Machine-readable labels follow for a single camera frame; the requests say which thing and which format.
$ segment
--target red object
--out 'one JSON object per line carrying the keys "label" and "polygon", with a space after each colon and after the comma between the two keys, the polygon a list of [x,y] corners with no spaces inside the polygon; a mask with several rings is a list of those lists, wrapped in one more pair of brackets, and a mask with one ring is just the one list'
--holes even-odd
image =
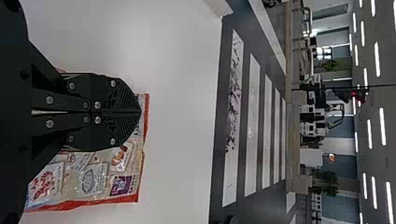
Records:
{"label": "red object", "polygon": [[[145,121],[144,121],[144,135],[143,135],[143,141],[146,142],[146,137],[148,134],[148,129],[149,129],[149,94],[145,94],[146,97],[146,103],[145,103]],[[119,198],[114,198],[114,199],[105,199],[105,200],[95,200],[95,201],[67,201],[63,203],[58,203],[55,205],[43,205],[38,208],[34,209],[28,209],[25,210],[24,212],[26,213],[31,213],[31,212],[44,212],[44,211],[68,211],[72,210],[81,206],[90,206],[90,205],[96,205],[96,204],[101,204],[101,203],[137,203],[139,199],[139,191],[140,191],[140,183],[141,183],[141,178],[142,178],[142,173],[144,169],[144,163],[145,163],[145,154],[143,153],[143,159],[142,159],[142,169],[140,170],[140,180],[139,180],[139,186],[137,189],[136,194],[134,195],[129,195],[129,196],[124,196],[124,197],[119,197]]]}

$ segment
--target window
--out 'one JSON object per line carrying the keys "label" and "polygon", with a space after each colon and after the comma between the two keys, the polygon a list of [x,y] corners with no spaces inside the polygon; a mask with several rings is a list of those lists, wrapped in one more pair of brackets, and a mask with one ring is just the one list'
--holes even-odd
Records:
{"label": "window", "polygon": [[336,7],[328,7],[322,10],[314,11],[312,13],[312,20],[317,21],[329,17],[347,14],[347,8],[348,8],[348,4],[343,4]]}
{"label": "window", "polygon": [[317,48],[318,60],[330,60],[332,59],[332,48],[331,47],[321,47]]}

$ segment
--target ceiling light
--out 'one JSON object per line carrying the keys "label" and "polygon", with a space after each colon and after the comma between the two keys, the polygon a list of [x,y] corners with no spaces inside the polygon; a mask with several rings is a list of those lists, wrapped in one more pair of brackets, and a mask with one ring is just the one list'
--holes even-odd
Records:
{"label": "ceiling light", "polygon": [[366,45],[366,37],[364,36],[364,21],[361,21],[361,45]]}
{"label": "ceiling light", "polygon": [[369,141],[369,148],[373,149],[373,139],[371,133],[371,121],[367,119],[367,133],[368,133],[368,141]]}
{"label": "ceiling light", "polygon": [[355,150],[356,153],[359,152],[359,140],[358,140],[358,133],[355,132]]}
{"label": "ceiling light", "polygon": [[352,52],[352,34],[349,34],[349,50]]}
{"label": "ceiling light", "polygon": [[372,16],[375,16],[375,0],[372,0]]}
{"label": "ceiling light", "polygon": [[366,182],[366,173],[363,173],[363,190],[364,190],[364,199],[367,200],[367,182]]}
{"label": "ceiling light", "polygon": [[375,185],[375,177],[372,176],[372,187],[373,187],[373,206],[374,209],[377,208],[376,206],[376,185]]}
{"label": "ceiling light", "polygon": [[365,89],[367,89],[367,87],[369,86],[369,81],[367,79],[367,68],[363,69],[363,78],[364,78]]}
{"label": "ceiling light", "polygon": [[390,183],[387,182],[387,199],[388,199],[388,213],[389,213],[389,223],[394,224],[393,222],[393,205],[392,205],[392,192]]}
{"label": "ceiling light", "polygon": [[352,20],[353,20],[353,33],[356,34],[356,32],[358,31],[357,27],[356,27],[356,13],[354,12],[352,15]]}
{"label": "ceiling light", "polygon": [[[358,90],[361,88],[361,84],[356,85],[358,87]],[[361,101],[358,101],[358,106],[361,107]]]}
{"label": "ceiling light", "polygon": [[384,119],[384,108],[379,108],[379,122],[381,125],[381,142],[382,146],[387,145],[387,134],[385,131],[385,119]]}
{"label": "ceiling light", "polygon": [[393,2],[393,16],[395,18],[395,25],[396,25],[396,0]]}
{"label": "ceiling light", "polygon": [[355,64],[359,66],[359,53],[358,53],[358,46],[355,45]]}
{"label": "ceiling light", "polygon": [[353,115],[356,115],[356,99],[355,97],[352,98],[352,104],[353,104]]}
{"label": "ceiling light", "polygon": [[376,71],[376,76],[380,77],[381,76],[381,68],[379,65],[379,47],[378,47],[378,42],[375,42],[374,44],[374,51],[375,51],[375,71]]}

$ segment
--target white floor stripe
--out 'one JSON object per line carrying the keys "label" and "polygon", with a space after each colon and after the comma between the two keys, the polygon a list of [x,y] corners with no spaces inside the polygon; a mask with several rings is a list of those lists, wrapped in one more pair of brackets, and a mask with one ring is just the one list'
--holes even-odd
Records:
{"label": "white floor stripe", "polygon": [[279,154],[280,154],[280,93],[275,91],[275,128],[274,128],[274,184],[279,182]]}
{"label": "white floor stripe", "polygon": [[239,124],[241,119],[242,66],[244,42],[233,31],[233,53],[230,73],[229,112],[227,120],[227,139],[225,148],[224,185],[222,205],[236,201],[238,176]]}
{"label": "white floor stripe", "polygon": [[259,21],[262,30],[267,37],[274,54],[279,61],[280,67],[283,70],[283,74],[286,75],[286,58],[280,47],[279,40],[276,37],[274,27],[271,24],[270,18],[268,17],[267,11],[265,10],[262,0],[248,0],[251,7],[253,8],[254,14]]}
{"label": "white floor stripe", "polygon": [[286,179],[286,101],[282,98],[282,177]]}
{"label": "white floor stripe", "polygon": [[297,216],[294,215],[294,217],[291,219],[290,224],[296,224],[297,223]]}
{"label": "white floor stripe", "polygon": [[289,192],[286,195],[286,213],[290,211],[290,209],[294,206],[296,203],[296,193]]}
{"label": "white floor stripe", "polygon": [[271,120],[272,120],[272,81],[265,75],[264,102],[264,147],[262,153],[262,188],[270,187],[271,170]]}
{"label": "white floor stripe", "polygon": [[247,114],[247,160],[245,197],[256,192],[257,144],[259,132],[260,66],[250,54],[250,81]]}

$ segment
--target gray floor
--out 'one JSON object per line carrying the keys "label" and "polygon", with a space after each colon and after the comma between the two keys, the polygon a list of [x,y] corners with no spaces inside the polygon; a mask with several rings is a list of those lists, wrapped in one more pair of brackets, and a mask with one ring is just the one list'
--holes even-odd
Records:
{"label": "gray floor", "polygon": [[[240,223],[287,223],[289,224],[292,216],[295,214],[294,206],[289,214],[286,213],[286,182],[281,181],[274,184],[271,177],[271,187],[263,190],[257,190],[256,193],[247,197],[244,195],[245,181],[245,157],[246,157],[246,138],[248,123],[248,91],[249,75],[243,76],[242,108],[241,108],[241,135],[239,148],[239,166],[237,177],[237,200],[225,207],[222,207],[223,177],[224,177],[224,144],[226,137],[229,82],[230,82],[230,63],[232,54],[233,30],[235,30],[245,43],[244,47],[244,68],[243,74],[249,73],[249,55],[252,54],[261,66],[261,77],[267,75],[273,82],[273,88],[277,88],[284,98],[285,93],[285,76],[281,67],[272,51],[269,41],[260,27],[255,14],[248,3],[248,0],[229,0],[233,8],[233,15],[223,19],[220,61],[219,61],[219,87],[218,102],[215,127],[215,143],[212,168],[212,186],[210,196],[209,223],[219,223],[228,216],[237,216]],[[285,7],[279,7],[267,10],[270,21],[276,31],[280,46],[285,52]],[[260,118],[262,123],[264,111],[264,82],[261,82],[260,93]],[[263,127],[259,125],[259,145],[258,145],[258,173],[257,189],[262,189],[262,140]]]}

